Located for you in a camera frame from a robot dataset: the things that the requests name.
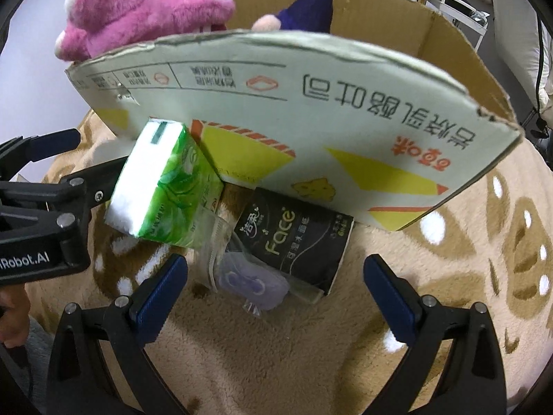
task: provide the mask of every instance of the grey fabric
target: grey fabric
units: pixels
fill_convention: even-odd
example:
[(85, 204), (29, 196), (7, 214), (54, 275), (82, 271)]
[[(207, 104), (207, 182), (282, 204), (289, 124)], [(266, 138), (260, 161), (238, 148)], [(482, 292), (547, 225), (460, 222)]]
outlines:
[[(0, 360), (3, 360), (6, 368), (12, 374), (21, 390), (33, 403), (33, 405), (43, 414), (46, 414), (46, 377), (48, 375), (48, 363), (50, 362), (50, 353), (54, 337), (48, 334), (42, 326), (33, 318), (30, 319), (29, 337), (25, 347), (29, 359), (30, 370), (20, 369), (6, 354), (4, 349), (0, 349)], [(32, 378), (32, 391), (29, 392), (29, 378)]]

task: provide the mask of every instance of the metal screw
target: metal screw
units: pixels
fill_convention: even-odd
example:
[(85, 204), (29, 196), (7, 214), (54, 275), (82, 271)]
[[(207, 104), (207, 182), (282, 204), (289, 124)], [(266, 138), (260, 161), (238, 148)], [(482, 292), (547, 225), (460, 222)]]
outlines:
[(127, 304), (129, 304), (128, 296), (118, 296), (117, 299), (115, 299), (115, 306), (117, 307), (125, 307)]
[(75, 216), (71, 212), (62, 213), (56, 220), (60, 228), (69, 228), (74, 222)]
[(475, 303), (475, 309), (476, 312), (479, 312), (481, 314), (485, 314), (486, 312), (488, 312), (488, 308), (484, 303)]
[(75, 310), (77, 310), (77, 305), (75, 303), (69, 303), (65, 306), (66, 314), (72, 314)]
[(434, 298), (432, 295), (424, 295), (422, 297), (422, 303), (426, 307), (434, 307), (436, 304), (438, 304), (438, 300)]
[(84, 182), (85, 180), (82, 177), (74, 177), (71, 181), (69, 181), (69, 185), (76, 187), (76, 186), (80, 186)]

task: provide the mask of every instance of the green tissue pack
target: green tissue pack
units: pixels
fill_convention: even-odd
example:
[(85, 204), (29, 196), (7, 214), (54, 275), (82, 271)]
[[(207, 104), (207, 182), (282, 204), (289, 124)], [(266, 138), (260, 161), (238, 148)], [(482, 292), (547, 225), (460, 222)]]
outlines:
[(125, 163), (104, 221), (134, 237), (197, 248), (202, 239), (195, 232), (222, 189), (186, 127), (153, 119)]

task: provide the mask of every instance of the beige fleece blanket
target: beige fleece blanket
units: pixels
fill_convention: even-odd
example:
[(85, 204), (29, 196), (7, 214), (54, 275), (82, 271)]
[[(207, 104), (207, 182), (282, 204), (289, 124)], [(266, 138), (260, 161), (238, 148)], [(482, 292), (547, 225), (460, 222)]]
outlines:
[[(113, 134), (90, 112), (76, 151), (59, 156), (46, 180), (90, 165)], [(240, 213), (248, 192), (228, 186), (222, 211)], [(32, 314), (54, 332), (69, 302), (107, 305), (156, 271), (172, 248), (90, 225), (92, 266), (76, 276), (28, 285)], [(447, 305), (485, 302), (501, 347), (509, 405), (519, 402), (553, 352), (553, 175), (525, 141), (496, 169), (402, 232), (356, 224), (331, 295), (314, 306), (286, 300), (266, 320), (191, 278), (147, 352), (165, 382), (195, 415), (355, 415), (381, 390), (405, 346), (387, 328), (362, 279), (379, 253), (420, 294)], [(107, 361), (126, 401), (121, 371)], [(417, 405), (436, 385), (443, 349)]]

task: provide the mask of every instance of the blue gripper pad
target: blue gripper pad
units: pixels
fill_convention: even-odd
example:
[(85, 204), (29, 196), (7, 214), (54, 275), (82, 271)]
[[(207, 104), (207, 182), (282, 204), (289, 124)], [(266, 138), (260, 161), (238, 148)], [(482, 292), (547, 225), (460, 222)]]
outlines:
[(395, 339), (407, 346), (415, 343), (415, 315), (405, 302), (396, 285), (400, 279), (379, 255), (365, 259), (363, 280)]
[(129, 316), (134, 321), (137, 343), (142, 348), (158, 338), (187, 279), (186, 259), (171, 255), (158, 273), (146, 279), (133, 294)]
[(77, 129), (52, 132), (33, 137), (29, 142), (27, 158), (31, 162), (50, 158), (61, 153), (73, 151), (81, 143), (81, 133)]

